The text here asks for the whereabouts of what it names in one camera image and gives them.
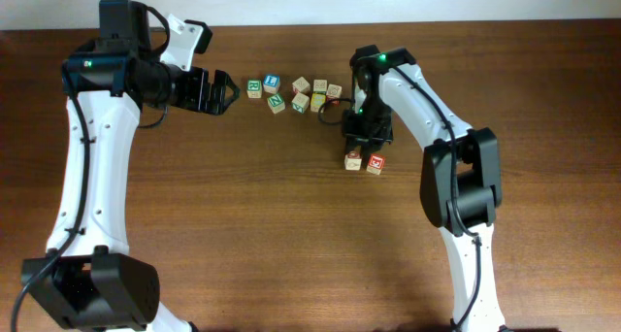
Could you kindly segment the green N block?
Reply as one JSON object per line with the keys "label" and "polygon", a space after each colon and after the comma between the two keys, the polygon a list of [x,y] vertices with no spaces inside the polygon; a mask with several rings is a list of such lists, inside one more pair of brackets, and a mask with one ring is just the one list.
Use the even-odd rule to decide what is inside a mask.
{"label": "green N block", "polygon": [[279,93],[273,94],[268,97],[267,103],[273,114],[282,112],[286,107],[286,103]]}

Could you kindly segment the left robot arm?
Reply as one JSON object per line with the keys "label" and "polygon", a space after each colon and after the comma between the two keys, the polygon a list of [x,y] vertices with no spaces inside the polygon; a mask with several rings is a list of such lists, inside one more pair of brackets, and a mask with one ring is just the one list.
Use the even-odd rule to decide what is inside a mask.
{"label": "left robot arm", "polygon": [[156,269],[129,253],[130,151],[143,106],[222,115],[240,95],[210,73],[122,39],[78,48],[61,67],[69,147],[59,213],[46,253],[22,263],[22,295],[63,329],[191,331],[160,300]]}

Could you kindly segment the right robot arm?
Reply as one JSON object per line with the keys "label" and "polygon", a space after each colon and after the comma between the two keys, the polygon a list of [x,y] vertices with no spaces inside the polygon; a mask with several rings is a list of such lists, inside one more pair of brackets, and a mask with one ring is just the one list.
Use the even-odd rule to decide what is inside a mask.
{"label": "right robot arm", "polygon": [[426,82],[406,49],[377,46],[352,55],[351,106],[343,113],[345,149],[375,168],[392,142],[398,116],[423,151],[419,195],[441,232],[454,291],[454,331],[504,331],[492,259],[496,210],[502,203],[498,141],[455,115]]}

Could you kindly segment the red Q block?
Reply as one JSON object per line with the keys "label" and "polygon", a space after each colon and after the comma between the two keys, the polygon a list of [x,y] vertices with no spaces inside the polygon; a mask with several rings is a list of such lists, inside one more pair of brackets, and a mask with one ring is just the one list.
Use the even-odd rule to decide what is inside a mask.
{"label": "red Q block", "polygon": [[362,165],[362,157],[360,153],[353,150],[344,157],[344,168],[348,171],[359,171]]}

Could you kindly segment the wooden block with 5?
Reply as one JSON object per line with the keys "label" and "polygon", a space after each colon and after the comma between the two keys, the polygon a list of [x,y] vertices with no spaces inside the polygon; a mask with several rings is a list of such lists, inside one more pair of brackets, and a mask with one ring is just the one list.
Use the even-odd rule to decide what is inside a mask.
{"label": "wooden block with 5", "polygon": [[339,104],[342,92],[343,88],[340,85],[330,83],[326,90],[326,98],[328,100],[335,100],[336,104]]}

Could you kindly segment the red E block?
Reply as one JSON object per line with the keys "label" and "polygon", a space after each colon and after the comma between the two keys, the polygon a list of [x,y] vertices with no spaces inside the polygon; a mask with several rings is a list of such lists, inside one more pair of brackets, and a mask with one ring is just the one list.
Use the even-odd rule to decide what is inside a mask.
{"label": "red E block", "polygon": [[380,154],[372,153],[369,156],[366,171],[374,175],[380,175],[384,166],[386,158]]}

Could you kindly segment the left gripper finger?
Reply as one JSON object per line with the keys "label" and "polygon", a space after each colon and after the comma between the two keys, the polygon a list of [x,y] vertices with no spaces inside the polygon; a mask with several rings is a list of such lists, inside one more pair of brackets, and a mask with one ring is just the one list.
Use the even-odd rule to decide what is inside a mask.
{"label": "left gripper finger", "polygon": [[213,92],[218,95],[225,95],[227,89],[231,89],[234,95],[240,94],[239,87],[233,82],[229,74],[222,70],[216,70],[212,84]]}
{"label": "left gripper finger", "polygon": [[226,95],[225,92],[213,92],[207,103],[207,113],[212,116],[221,116],[237,99],[236,93]]}

